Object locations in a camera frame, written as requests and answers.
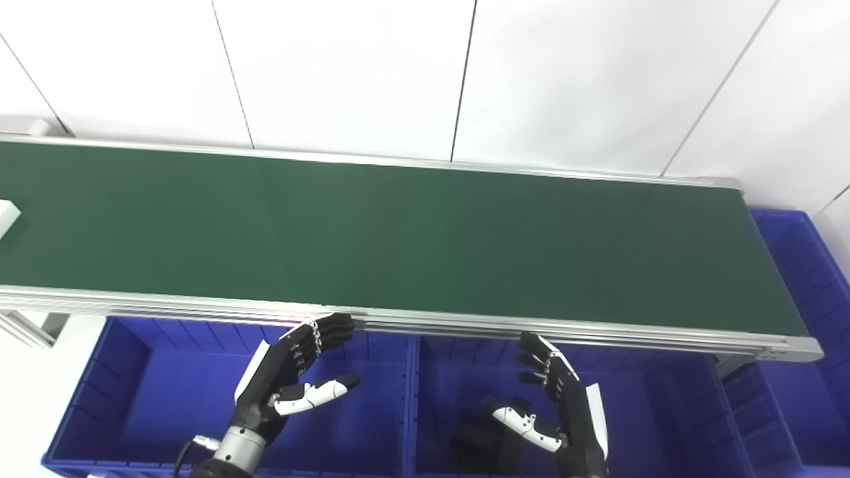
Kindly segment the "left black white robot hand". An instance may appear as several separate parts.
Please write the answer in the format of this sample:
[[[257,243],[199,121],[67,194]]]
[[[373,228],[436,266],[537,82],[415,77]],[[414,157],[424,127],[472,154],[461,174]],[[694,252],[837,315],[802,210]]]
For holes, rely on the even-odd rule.
[[[359,385],[357,373],[303,383],[301,376],[328,350],[353,338],[350,314],[331,313],[292,327],[270,344],[258,345],[237,385],[230,426],[272,443],[294,414],[318,408]]]

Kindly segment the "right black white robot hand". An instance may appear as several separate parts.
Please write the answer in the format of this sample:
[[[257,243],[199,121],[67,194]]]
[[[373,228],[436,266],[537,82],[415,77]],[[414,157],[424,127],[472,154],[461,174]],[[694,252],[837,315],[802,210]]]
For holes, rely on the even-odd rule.
[[[565,357],[537,333],[519,335],[518,361],[533,368],[519,373],[523,384],[540,386],[556,406],[556,426],[535,414],[486,396],[482,406],[494,420],[556,459],[562,477],[608,477],[608,427],[598,384],[585,385]]]

